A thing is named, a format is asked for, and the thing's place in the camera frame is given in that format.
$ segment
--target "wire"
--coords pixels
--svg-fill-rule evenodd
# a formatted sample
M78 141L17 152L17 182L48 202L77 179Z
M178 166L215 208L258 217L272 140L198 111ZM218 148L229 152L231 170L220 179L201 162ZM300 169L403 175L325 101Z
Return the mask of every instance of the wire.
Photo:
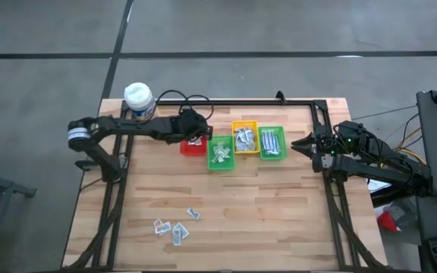
M407 144L406 146L401 147L401 149L406 149L407 147L413 145L414 143L418 142L418 141L419 141L420 139L422 139L422 138L423 138L423 136L420 136L417 140L414 140L411 144Z
M398 144L397 148L401 148L402 144L404 144L404 142L406 140L408 140L409 138L411 138L415 133L419 132L421 130L421 127L417 128L416 130L412 131L411 133L409 133L405 138L403 138L403 140Z
M392 112L395 112L395 111L400 111L400 110L414 108L414 107L417 107L417 105L407 106L407 107L403 107L403 108L397 108L397 109L394 109L394 110L384 111L384 112L380 112L380 113L376 113L376 114L371 114L371 115L366 115L366 116L362 116L362 117L358 117L358 118L352 118L352 121L355 121L355 120L361 119L361 118L375 117L375 116L378 116L378 115L388 114L388 113L392 113Z
M393 158L393 159L397 159L399 161L401 161L402 165L407 166L410 170L410 176L409 178L401 185L401 189L404 189L406 187L406 185L414 178L414 168L413 166L409 163L406 162L405 160L402 160L401 158L396 158L392 155L386 155L384 158Z
M338 142L338 140L336 139L331 139L331 141L337 143L338 145L340 145L341 148L343 148L345 150L346 153L348 153L348 149L346 146L344 146L343 144L341 144L340 142Z
M92 181L92 182L90 182L90 183L88 183L87 185L81 187L81 188L80 188L80 191L82 191L83 189L85 189L85 188L87 188L87 187L90 187L90 186L94 185L95 183L97 183L97 182L99 182L99 181L101 181L101 180L102 180L102 177L99 178L99 179L96 179L96 180L94 180L94 181Z
M119 152L119 153L118 153L118 156L120 156L120 155L125 155L125 153L124 153L124 152ZM126 163L127 163L127 157L124 157L124 162L122 163L121 169L124 168L124 166L126 166ZM97 183L97 182L99 182L99 181L101 181L101 180L102 180L102 177L99 178L99 179L96 179L96 180L94 180L94 181L92 181L92 182L90 182L90 183L88 183L87 185L85 185L85 186L83 186L83 187L80 188L80 192L82 192L83 189L85 189L85 188L87 188L87 187L90 187L90 186L94 185L95 183Z
M192 105L191 105L191 103L190 103L190 98L194 98L194 97L195 97L195 98L196 98L196 97L203 98L203 99L205 99L206 101L210 102L210 105L212 106L212 111L210 112L210 115L206 118L206 120L208 120L209 118L211 118L212 115L213 115L213 112L215 111L215 107L214 107L213 103L211 103L210 99L209 99L208 97L204 96L204 95L191 95L191 96L185 96L185 94L183 94L181 91L170 89L170 90L166 90L166 91L164 91L161 95L159 95L159 97L156 99L156 106L152 109L152 112L151 112L151 114L149 115L149 117L148 117L145 121L141 121L141 122L139 122L138 124L145 124L145 123L147 123L147 122L149 122L149 121L152 120L152 117L155 115L157 105L158 105L159 102L161 101L162 97L163 97L164 95L168 94L168 93L177 93L178 95L180 95L180 96L183 97L184 102L183 102L182 105L180 105L180 108L179 108L179 110L178 110L178 113L181 113L183 106L188 106L190 109L193 109L193 107L192 107Z
M403 153L407 153L408 155L413 156L414 158L417 159L418 162L420 162L423 165L427 165L426 161L418 154L416 154L415 152L409 150L409 149L404 149L404 148L396 148L394 149L395 152L403 152Z
M407 121L404 122L403 124L401 124L401 126L399 126L397 129L395 129L394 131L392 131L392 133L390 133L390 134L385 138L384 142L387 142L387 140L388 140L390 137L392 137L392 135L393 135L395 132L399 131L399 130L404 126L404 125L406 125L406 123L407 123Z
M398 147L401 147L402 144L404 144L404 141L406 140L406 131L407 131L407 126L409 125L409 122L412 121L415 117L417 117L419 115L419 113L415 114L414 116L412 116L407 122L406 122L406 126L404 127L404 133L402 135L402 141L399 143Z
M347 126L340 125L340 124L336 124L336 125L333 127L333 131L335 132L335 134L336 134L336 136L339 138L339 140L343 143L343 147L347 147L347 144L346 144L346 142L343 140L343 137L341 137L340 134L338 133L338 130L337 130L338 127L345 127L345 128L348 128L348 129L351 129L351 128L350 128L350 127L347 127Z
M191 95L191 96L188 96L188 97L185 99L185 102L188 102L188 107L190 107L190 109L193 109L193 107L192 107L191 104L190 104L190 100L189 100L190 98L203 98L203 99L205 99L207 102L210 102L210 106L212 106L212 111L210 112L210 115L209 115L208 117L206 117L205 119L208 120L209 118L212 117L213 112L215 111L215 107L214 107L212 101L211 101L208 97L206 97L206 96L204 96L204 95ZM183 108L183 106L184 106L184 105L180 105L180 109L178 109L178 112L179 112L179 113L181 113L181 109Z
M177 93L178 95L180 95L180 96L183 97L183 99L185 100L185 102L187 101L187 97L186 97L182 92L180 92L180 91L178 91L178 90L173 90L173 89L166 90L166 91L164 91L161 95L159 95L159 97L156 99L156 106L152 109L152 112L151 112L151 114L149 115L149 117L148 117L146 120L144 120L144 121L138 122L138 124L145 124L145 123L148 123L149 121L152 120L152 117L155 115L156 108L157 108L157 105L159 104L159 101L161 101L161 98L162 98L164 95L168 94L168 93Z

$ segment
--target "wooden table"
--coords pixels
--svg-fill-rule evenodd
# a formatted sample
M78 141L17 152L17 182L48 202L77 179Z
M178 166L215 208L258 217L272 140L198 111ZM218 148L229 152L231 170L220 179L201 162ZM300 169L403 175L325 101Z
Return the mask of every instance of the wooden table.
M350 119L346 99L326 100L332 124ZM120 99L106 99L99 113L118 116L120 108ZM204 116L209 113L206 106L196 109ZM159 108L161 115L176 115L177 110ZM313 129L305 106L216 106L209 123L214 134L221 135L231 134L231 122L239 120L282 125L287 143ZM106 138L101 146L111 152L114 139ZM236 165L233 171L211 172L205 156L185 157L179 145L136 136L114 269L337 269L322 177L313 173L311 161L289 149L282 161L236 155ZM99 177L99 171L88 172L83 185ZM385 264L365 179L352 177L345 188L354 230ZM64 265L75 261L95 235L104 191L105 184L97 183L80 194ZM186 213L189 206L200 212L199 221ZM190 236L182 246L173 246L171 232L163 237L154 234L152 223L157 218L181 222ZM107 255L106 242L103 255Z

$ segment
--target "black cable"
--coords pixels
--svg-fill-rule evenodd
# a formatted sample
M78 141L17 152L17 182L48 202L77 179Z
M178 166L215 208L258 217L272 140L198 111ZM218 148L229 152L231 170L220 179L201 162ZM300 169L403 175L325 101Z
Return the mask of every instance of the black cable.
M168 94L168 93L177 93L178 95L180 95L180 96L183 97L183 99L184 99L185 102L187 101L187 97L186 97L182 92L180 92L180 91L178 91L178 90L173 90L173 89L166 90L166 91L164 91L161 95L159 95L159 97L156 99L156 102L155 102L156 105L155 105L155 107L152 109L152 112L151 112L151 114L149 115L149 117L148 117L145 121L138 122L138 124L145 124L145 123L147 123L147 122L149 122L149 121L152 120L152 117L155 115L156 108L158 107L159 101L161 100L161 98L162 98L164 95L166 95L166 94Z
M397 127L397 129L393 130L392 133L390 133L384 140L384 142L387 142L387 140L392 137L393 134L395 134L395 132L399 131L404 125L406 125L407 121L404 122L403 124L399 125L399 127Z
M118 153L118 156L120 156L120 155L125 155L125 153L124 153L124 152L119 152L119 153ZM127 157L124 157L124 162L122 163L121 168L124 168L124 167L126 166L126 163L127 163ZM94 181L92 181L92 182L90 182L90 183L88 183L87 185L85 185L85 186L83 186L83 187L80 188L80 192L82 192L83 189L85 189L85 188L87 188L87 187L90 187L90 186L94 185L95 183L97 183L97 182L99 182L99 181L101 181L101 180L102 180L102 177L99 178L99 179L96 179L96 180L94 180Z
M99 182L99 181L101 181L101 180L102 180L102 177L99 178L99 179L96 179L96 180L94 180L94 181L92 181L92 182L90 182L90 183L88 183L87 185L81 187L81 188L80 188L80 191L82 191L83 189L85 189L85 188L87 188L87 187L90 187L90 186L94 185L95 183L97 183L97 182Z
M406 187L406 185L414 178L414 167L409 163L409 162L406 162L405 160L403 160L403 159L401 159L401 158L397 158L397 157L395 157L395 156L393 156L393 155L387 155L386 157L384 157L384 158L393 158L393 159L397 159L397 160L400 160L401 161L401 163L402 163L402 165L404 165L404 166L406 166L406 167L408 167L409 168L409 170L410 170L410 176L409 176L409 178L401 185L401 190L402 189L404 189L405 187Z
M407 131L407 125L409 125L409 122L412 121L415 117L417 117L419 113L415 114L406 122L406 126L404 126L404 133L402 134L402 141L401 144L404 144L404 141L406 140L406 131Z
M407 147L413 145L414 143L418 142L418 141L419 141L420 139L422 139L422 138L423 138L423 136L420 136L417 140L414 140L411 144L408 144L408 145L406 145L406 146L404 146L404 147L401 147L401 149L406 149Z
M338 138L340 139L340 141L343 143L344 147L347 147L347 144L346 144L346 142L343 140L343 137L341 137L340 134L338 133L337 128L340 127L340 126L345 127L345 128L349 128L349 129L351 129L351 128L350 128L350 127L343 126L343 125L340 125L340 124L336 124L336 125L333 127L333 131L334 131L335 134L338 136Z
M191 106L189 99L190 99L190 98L193 98L193 97L195 97L195 98L203 98L203 99L205 99L207 102L210 102L210 106L212 106L212 111L210 112L210 115L209 115L208 117L206 117L205 119L208 120L209 118L211 118L212 115L213 115L213 112L215 111L215 107L214 107L212 101L210 101L210 99L209 99L208 97L204 96L204 95L191 95L191 96L188 96L188 97L185 99L185 102L188 102L188 107L190 107L190 109L193 109L193 107ZM180 105L180 109L178 109L178 113L181 113L181 109L183 108L183 106L184 106L184 105Z
M346 153L348 153L348 149L346 146L344 146L343 144L341 144L338 140L336 139L331 139L330 141L333 141L335 143L337 143L341 148L343 148L345 150Z
M417 107L417 105L407 106L407 107L403 107L403 108L397 108L397 109L394 109L394 110L384 111L384 112L377 113L377 114L366 115L366 116L363 116L363 117L352 118L352 121L355 121L355 120L361 119L361 118L375 117L375 116L378 116L378 115L388 114L388 113L392 113L392 112L395 112L395 111L400 111L400 110L414 108L414 107Z

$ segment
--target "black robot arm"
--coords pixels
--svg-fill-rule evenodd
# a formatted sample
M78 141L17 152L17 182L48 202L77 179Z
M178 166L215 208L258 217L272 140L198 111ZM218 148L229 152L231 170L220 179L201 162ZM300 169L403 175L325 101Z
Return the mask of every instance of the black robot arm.
M326 171L332 180L345 182L357 175L391 183L417 196L432 195L428 166L395 152L362 124L344 121L335 125L334 130L336 134L331 134L325 125L320 125L309 136L294 141L291 148L310 157L313 170Z
M68 146L85 152L102 169L102 181L121 179L121 163L116 155L109 155L99 142L112 134L149 136L167 144L202 137L212 138L212 127L193 109L184 109L176 116L157 117L149 121L129 121L112 116L82 118L68 124Z

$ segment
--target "gray floor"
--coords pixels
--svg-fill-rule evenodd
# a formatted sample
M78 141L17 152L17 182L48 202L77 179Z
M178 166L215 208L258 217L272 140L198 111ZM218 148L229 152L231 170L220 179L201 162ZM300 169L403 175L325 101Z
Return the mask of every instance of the gray floor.
M0 53L112 52L124 5L0 0ZM437 0L136 0L123 45L123 52L255 50L437 50ZM108 66L0 60L0 176L38 187L35 199L14 197L0 271L59 267L82 175L66 126L97 112ZM288 97L347 97L356 118L414 105L416 92L437 89L437 57L120 60L111 97L135 81L155 93L252 98L280 89ZM385 139L415 113L359 121ZM421 142L413 149L423 154ZM384 238L389 263L415 269L410 246Z

